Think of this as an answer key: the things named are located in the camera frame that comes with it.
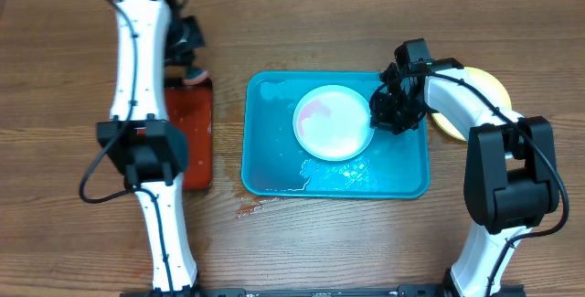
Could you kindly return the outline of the light blue plate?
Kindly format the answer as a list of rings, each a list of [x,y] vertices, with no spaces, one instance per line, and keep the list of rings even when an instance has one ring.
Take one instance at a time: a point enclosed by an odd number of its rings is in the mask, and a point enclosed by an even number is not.
[[[370,109],[357,91],[341,85],[325,85],[306,93],[292,117],[299,145],[321,160],[349,160],[369,146],[374,136]]]

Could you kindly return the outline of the green plate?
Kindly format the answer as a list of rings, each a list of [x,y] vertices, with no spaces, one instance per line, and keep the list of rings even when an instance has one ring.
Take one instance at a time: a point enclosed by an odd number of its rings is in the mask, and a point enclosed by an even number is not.
[[[481,69],[446,69],[439,71],[478,89],[502,113],[513,112],[510,97],[504,85]],[[431,117],[451,137],[467,141],[469,131],[484,123],[501,125],[504,122],[493,115],[471,91],[458,83],[430,77],[425,82],[425,101],[436,111]]]

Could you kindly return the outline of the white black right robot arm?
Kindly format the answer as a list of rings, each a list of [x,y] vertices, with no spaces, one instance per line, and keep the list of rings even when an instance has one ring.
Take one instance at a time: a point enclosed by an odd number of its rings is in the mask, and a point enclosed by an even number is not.
[[[404,133],[434,112],[467,142],[463,196],[473,224],[463,251],[441,283],[401,285],[398,294],[525,295],[502,285],[506,266],[521,241],[556,233],[569,215],[550,122],[513,111],[495,77],[454,58],[399,59],[380,79],[370,98],[375,127]]]

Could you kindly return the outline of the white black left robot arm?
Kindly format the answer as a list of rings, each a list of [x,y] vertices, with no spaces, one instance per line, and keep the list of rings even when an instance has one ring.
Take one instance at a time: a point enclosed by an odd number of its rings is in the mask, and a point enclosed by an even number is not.
[[[182,208],[186,135],[169,119],[165,67],[192,69],[204,40],[177,0],[112,0],[118,30],[117,80],[108,121],[96,125],[101,157],[136,196],[153,260],[150,296],[198,296],[197,264]]]

